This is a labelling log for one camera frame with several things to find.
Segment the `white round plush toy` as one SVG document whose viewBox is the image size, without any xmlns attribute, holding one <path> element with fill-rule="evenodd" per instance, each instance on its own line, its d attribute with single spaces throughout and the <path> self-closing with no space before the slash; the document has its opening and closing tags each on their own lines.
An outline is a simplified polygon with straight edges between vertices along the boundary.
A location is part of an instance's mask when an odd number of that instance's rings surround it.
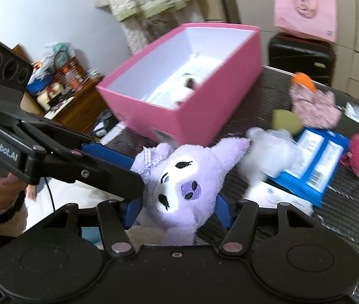
<svg viewBox="0 0 359 304">
<path fill-rule="evenodd" d="M 195 73 L 172 75 L 166 84 L 167 107 L 176 108 L 183 104 L 198 89 L 199 83 L 200 77 Z"/>
</svg>

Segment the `white knitted cardigan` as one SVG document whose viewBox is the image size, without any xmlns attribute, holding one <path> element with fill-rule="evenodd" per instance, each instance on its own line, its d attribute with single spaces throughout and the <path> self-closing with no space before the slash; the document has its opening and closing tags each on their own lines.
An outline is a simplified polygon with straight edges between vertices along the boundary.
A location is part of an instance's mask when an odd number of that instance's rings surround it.
<svg viewBox="0 0 359 304">
<path fill-rule="evenodd" d="M 199 0 L 94 0 L 120 22 L 134 55 L 183 23 L 205 21 Z"/>
</svg>

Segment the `black suitcase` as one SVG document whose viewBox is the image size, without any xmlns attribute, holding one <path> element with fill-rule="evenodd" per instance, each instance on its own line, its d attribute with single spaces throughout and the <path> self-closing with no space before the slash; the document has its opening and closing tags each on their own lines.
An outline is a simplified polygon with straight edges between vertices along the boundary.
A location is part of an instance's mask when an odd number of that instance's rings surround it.
<svg viewBox="0 0 359 304">
<path fill-rule="evenodd" d="M 332 84 L 336 55 L 330 43 L 278 33 L 268 43 L 268 58 L 270 67 Z"/>
</svg>

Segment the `small white sachet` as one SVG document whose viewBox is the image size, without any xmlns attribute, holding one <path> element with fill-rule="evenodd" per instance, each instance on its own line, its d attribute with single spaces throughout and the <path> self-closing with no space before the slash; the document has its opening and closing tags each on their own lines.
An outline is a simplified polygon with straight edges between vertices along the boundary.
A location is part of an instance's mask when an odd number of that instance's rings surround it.
<svg viewBox="0 0 359 304">
<path fill-rule="evenodd" d="M 359 124 L 359 104 L 347 102 L 344 114 L 347 118 Z"/>
</svg>

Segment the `pink storage box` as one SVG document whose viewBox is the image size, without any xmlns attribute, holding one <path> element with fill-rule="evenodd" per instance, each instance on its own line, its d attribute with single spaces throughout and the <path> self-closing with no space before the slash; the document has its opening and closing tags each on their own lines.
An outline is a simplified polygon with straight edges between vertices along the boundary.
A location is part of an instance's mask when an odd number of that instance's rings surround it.
<svg viewBox="0 0 359 304">
<path fill-rule="evenodd" d="M 208 145 L 261 72 L 259 28 L 187 23 L 135 54 L 97 90 L 144 137 Z"/>
</svg>

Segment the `wooden side cabinet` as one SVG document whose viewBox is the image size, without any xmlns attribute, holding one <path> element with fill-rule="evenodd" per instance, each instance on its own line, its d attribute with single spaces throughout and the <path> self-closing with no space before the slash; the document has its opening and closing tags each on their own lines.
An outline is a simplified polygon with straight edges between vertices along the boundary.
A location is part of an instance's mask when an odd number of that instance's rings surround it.
<svg viewBox="0 0 359 304">
<path fill-rule="evenodd" d="M 89 133 L 97 118 L 107 110 L 96 88 L 102 76 L 88 75 L 67 43 L 52 45 L 48 55 L 34 63 L 31 83 L 35 80 L 38 80 L 39 90 L 27 91 L 20 103 L 26 112 L 77 132 Z"/>
</svg>

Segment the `pink floral scrunchie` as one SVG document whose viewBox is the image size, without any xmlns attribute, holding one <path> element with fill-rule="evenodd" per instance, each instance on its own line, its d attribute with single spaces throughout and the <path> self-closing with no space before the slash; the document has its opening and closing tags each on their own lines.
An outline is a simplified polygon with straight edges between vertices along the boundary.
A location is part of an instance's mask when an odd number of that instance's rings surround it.
<svg viewBox="0 0 359 304">
<path fill-rule="evenodd" d="M 334 129 L 342 116 L 335 105 L 332 91 L 312 91 L 301 84 L 292 84 L 290 88 L 292 112 L 307 128 Z"/>
</svg>

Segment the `green makeup sponge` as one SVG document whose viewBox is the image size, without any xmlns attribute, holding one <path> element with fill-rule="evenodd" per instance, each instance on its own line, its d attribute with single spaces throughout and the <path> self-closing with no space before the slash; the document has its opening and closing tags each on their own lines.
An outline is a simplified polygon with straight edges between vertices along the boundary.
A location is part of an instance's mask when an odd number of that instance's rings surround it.
<svg viewBox="0 0 359 304">
<path fill-rule="evenodd" d="M 300 134 L 304 128 L 301 119 L 295 113 L 285 109 L 273 111 L 271 127 L 274 130 L 284 129 L 292 136 Z"/>
</svg>

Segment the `orange makeup sponge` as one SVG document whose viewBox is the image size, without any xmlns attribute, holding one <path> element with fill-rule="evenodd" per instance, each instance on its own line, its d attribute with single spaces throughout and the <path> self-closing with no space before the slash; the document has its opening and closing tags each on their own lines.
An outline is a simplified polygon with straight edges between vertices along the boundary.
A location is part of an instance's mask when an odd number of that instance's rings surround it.
<svg viewBox="0 0 359 304">
<path fill-rule="evenodd" d="M 312 92 L 315 92 L 317 90 L 317 87 L 315 86 L 312 79 L 307 74 L 302 72 L 296 72 L 294 74 L 292 78 L 292 83 L 302 85 Z"/>
</svg>

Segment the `white mesh bath pouf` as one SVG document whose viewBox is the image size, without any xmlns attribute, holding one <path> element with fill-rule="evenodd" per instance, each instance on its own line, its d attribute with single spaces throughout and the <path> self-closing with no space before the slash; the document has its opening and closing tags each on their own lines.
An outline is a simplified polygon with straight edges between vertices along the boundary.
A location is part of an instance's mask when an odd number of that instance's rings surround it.
<svg viewBox="0 0 359 304">
<path fill-rule="evenodd" d="M 246 132 L 250 147 L 237 165 L 238 175 L 253 186 L 267 178 L 277 178 L 294 163 L 302 162 L 302 151 L 285 129 L 263 130 L 252 127 Z"/>
</svg>

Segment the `purple plush toy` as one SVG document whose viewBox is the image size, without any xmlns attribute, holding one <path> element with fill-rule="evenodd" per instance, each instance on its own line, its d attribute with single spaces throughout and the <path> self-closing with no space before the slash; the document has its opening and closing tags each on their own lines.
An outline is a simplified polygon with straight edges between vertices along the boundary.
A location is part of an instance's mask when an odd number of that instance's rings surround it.
<svg viewBox="0 0 359 304">
<path fill-rule="evenodd" d="M 174 149 L 160 143 L 143 148 L 130 168 L 144 182 L 139 223 L 161 229 L 165 245 L 192 245 L 197 230 L 214 213 L 226 175 L 249 147 L 249 139 L 228 137 L 212 147 L 186 144 Z"/>
</svg>

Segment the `small white tissue pack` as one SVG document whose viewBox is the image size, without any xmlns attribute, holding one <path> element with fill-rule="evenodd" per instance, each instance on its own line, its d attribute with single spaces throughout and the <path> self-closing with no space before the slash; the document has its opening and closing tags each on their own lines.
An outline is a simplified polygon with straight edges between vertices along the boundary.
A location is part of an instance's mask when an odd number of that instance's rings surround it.
<svg viewBox="0 0 359 304">
<path fill-rule="evenodd" d="M 279 203 L 285 202 L 292 204 L 308 216 L 312 216 L 314 212 L 313 205 L 309 201 L 264 182 L 249 186 L 243 199 L 254 201 L 260 208 L 275 209 Z"/>
</svg>

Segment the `blue tissue pack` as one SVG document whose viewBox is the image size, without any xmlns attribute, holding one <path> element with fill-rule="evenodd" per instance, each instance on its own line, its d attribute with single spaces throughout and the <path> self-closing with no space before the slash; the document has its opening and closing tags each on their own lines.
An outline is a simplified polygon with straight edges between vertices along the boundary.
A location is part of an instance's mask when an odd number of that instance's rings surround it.
<svg viewBox="0 0 359 304">
<path fill-rule="evenodd" d="M 333 180 L 350 139 L 330 130 L 305 128 L 297 138 L 302 160 L 272 178 L 277 185 L 317 207 L 323 206 L 324 193 Z"/>
</svg>

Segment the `pink paper shopping bag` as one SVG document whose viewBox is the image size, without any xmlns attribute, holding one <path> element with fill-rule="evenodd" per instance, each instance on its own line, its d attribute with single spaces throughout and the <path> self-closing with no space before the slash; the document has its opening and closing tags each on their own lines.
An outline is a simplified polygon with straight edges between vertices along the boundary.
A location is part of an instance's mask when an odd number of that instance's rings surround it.
<svg viewBox="0 0 359 304">
<path fill-rule="evenodd" d="M 274 0 L 274 27 L 303 39 L 337 42 L 336 0 Z"/>
</svg>

